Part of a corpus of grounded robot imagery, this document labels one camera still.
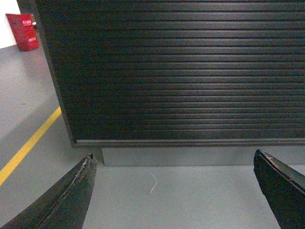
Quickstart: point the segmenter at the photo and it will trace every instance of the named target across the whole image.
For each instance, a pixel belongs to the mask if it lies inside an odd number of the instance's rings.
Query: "gray concrete floor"
[[[0,168],[59,106],[42,49],[4,51],[0,50]],[[279,148],[269,149],[272,154]],[[284,149],[289,154],[278,158],[284,162],[296,151],[303,156],[298,146]],[[96,154],[99,165],[84,229],[279,229],[252,165],[105,167],[100,149],[71,147],[62,116],[0,187],[0,226],[88,153]],[[305,174],[304,165],[292,167]],[[157,178],[152,194],[154,178],[149,173]]]

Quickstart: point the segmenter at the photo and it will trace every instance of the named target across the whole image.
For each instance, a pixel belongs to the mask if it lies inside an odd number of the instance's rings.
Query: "horizontal slat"
[[[300,129],[244,129],[244,130],[197,130],[197,131],[152,131],[152,130],[124,130],[112,128],[104,129],[101,132],[99,126],[71,126],[77,139],[82,140],[100,140],[100,139],[244,139],[247,138],[291,138],[291,137],[305,137],[305,131]]]
[[[75,58],[86,61],[92,57],[101,62],[299,62],[303,55],[96,55],[76,53]]]
[[[150,63],[103,63],[99,61],[89,61],[79,63],[83,70],[165,70],[165,69],[301,69],[305,62],[150,62]],[[69,71],[74,63],[66,63],[61,68]]]
[[[71,75],[68,79],[58,79],[63,84],[105,84],[105,83],[305,83],[305,76],[129,76],[122,74]]]
[[[88,38],[88,30],[53,31],[47,34],[52,39],[61,36],[78,36],[81,39]],[[302,38],[305,37],[304,30],[118,30],[103,31],[98,36],[107,39],[117,38]]]
[[[303,29],[305,21],[110,21],[108,23],[77,23],[70,21],[45,24],[47,33],[78,27],[91,33],[101,30],[253,30]]]
[[[66,38],[69,45],[81,45],[83,39],[76,36]],[[205,46],[226,46],[226,47],[268,47],[268,46],[304,46],[305,39],[103,39],[101,37],[87,38],[88,44],[102,45],[110,47],[205,47]]]
[[[69,5],[54,7],[71,10]],[[303,2],[86,2],[77,5],[80,12],[137,12],[137,11],[302,11]]]
[[[84,96],[86,97],[101,97],[101,96],[268,96],[268,95],[300,95],[305,96],[305,89],[239,89],[239,90],[105,90],[100,88],[99,90],[73,90],[67,89],[66,86],[61,87],[63,95],[67,98],[71,96]]]
[[[128,125],[125,123],[119,123],[116,121],[108,122],[96,122],[91,123],[91,126],[100,126],[103,130],[107,129],[123,129],[123,130],[222,130],[222,129],[286,129],[286,128],[305,128],[305,124],[302,123],[285,123],[285,124],[204,124],[204,125]]]
[[[304,112],[305,109],[303,107],[247,107],[247,108],[240,108],[240,107],[231,107],[231,108],[143,108],[143,109],[126,109],[126,110],[119,110],[119,109],[93,109],[88,108],[87,106],[83,109],[78,109],[80,114],[85,115],[87,113],[92,114],[202,114],[202,113],[300,113]]]
[[[64,43],[51,43],[50,52],[58,54],[56,49],[62,50],[73,60],[73,53],[95,54],[305,54],[304,47],[99,47],[87,44],[86,47]]]
[[[71,95],[69,97],[66,97],[65,100],[70,100],[70,103],[74,101],[76,104],[70,105],[70,107],[79,106],[79,105],[89,105],[94,104],[93,106],[104,106],[104,104],[111,104],[113,106],[116,106],[117,103],[146,103],[143,104],[144,107],[149,106],[157,106],[156,104],[152,103],[160,103],[160,106],[164,106],[163,103],[174,103],[172,105],[180,106],[179,103],[184,105],[188,105],[185,103],[190,103],[189,106],[194,105],[193,103],[211,103],[211,102],[226,102],[226,103],[232,103],[232,102],[240,102],[240,103],[246,103],[246,102],[255,102],[255,103],[276,103],[276,102],[299,102],[302,103],[304,101],[303,96],[116,96],[116,97],[110,97],[110,96],[100,96],[100,97],[86,97],[86,98],[80,98],[77,94]]]
[[[156,77],[156,76],[298,76],[304,75],[305,69],[187,69],[187,70],[105,70],[102,72],[97,72],[95,69],[84,70],[78,68],[77,71],[65,72],[64,75],[59,75],[59,78],[68,75],[69,77],[83,77],[84,75],[89,75],[89,79],[93,77],[106,77],[106,76],[122,76],[122,77]]]
[[[118,123],[118,125],[232,125],[232,124],[304,124],[305,118],[261,118],[261,119],[163,119],[163,120],[144,120],[144,119],[104,119],[98,117],[85,116],[82,120],[77,120],[80,125],[92,125],[100,123]]]
[[[167,102],[167,103],[157,103],[157,102],[139,102],[139,103],[122,103],[118,99],[117,101],[111,101],[109,99],[100,99],[90,101],[91,103],[86,103],[87,100],[82,102],[78,102],[76,104],[72,104],[70,108],[74,108],[76,110],[79,109],[101,109],[107,111],[116,110],[127,110],[127,109],[168,109],[168,108],[187,108],[187,109],[195,109],[195,108],[272,108],[272,107],[291,107],[291,108],[303,108],[305,111],[305,102],[281,102],[279,105],[278,102]]]
[[[145,122],[149,120],[166,120],[172,122],[205,122],[206,120],[215,120],[217,123],[222,123],[222,120],[242,119],[244,122],[259,122],[258,120],[267,119],[272,122],[275,119],[304,119],[304,113],[197,113],[197,114],[83,114],[82,112],[75,113],[70,117],[72,122],[90,122],[90,120],[123,120],[125,123],[129,122]]]
[[[283,21],[305,20],[305,12],[96,12],[65,14],[65,21]],[[62,17],[53,19],[62,22]]]
[[[79,85],[70,85],[70,90],[77,90]],[[216,89],[305,89],[305,83],[151,83],[151,84],[88,84],[86,90],[216,90]]]

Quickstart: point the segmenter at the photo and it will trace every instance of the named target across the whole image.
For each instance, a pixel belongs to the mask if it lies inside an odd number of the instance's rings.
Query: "yellow floor line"
[[[23,145],[23,147],[16,153],[16,155],[0,171],[0,186],[60,115],[61,108],[58,107],[56,111],[54,111],[54,113],[46,120],[46,122],[36,131],[36,133],[34,133],[32,137],[30,137],[26,144]]]

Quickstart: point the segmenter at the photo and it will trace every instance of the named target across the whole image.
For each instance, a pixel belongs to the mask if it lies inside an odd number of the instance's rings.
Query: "red fire extinguisher box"
[[[6,14],[20,51],[37,49],[39,43],[30,14]]]

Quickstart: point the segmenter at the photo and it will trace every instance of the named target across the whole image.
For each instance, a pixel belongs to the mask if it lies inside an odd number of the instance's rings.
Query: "black cabinet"
[[[35,2],[74,144],[304,141],[303,1]]]

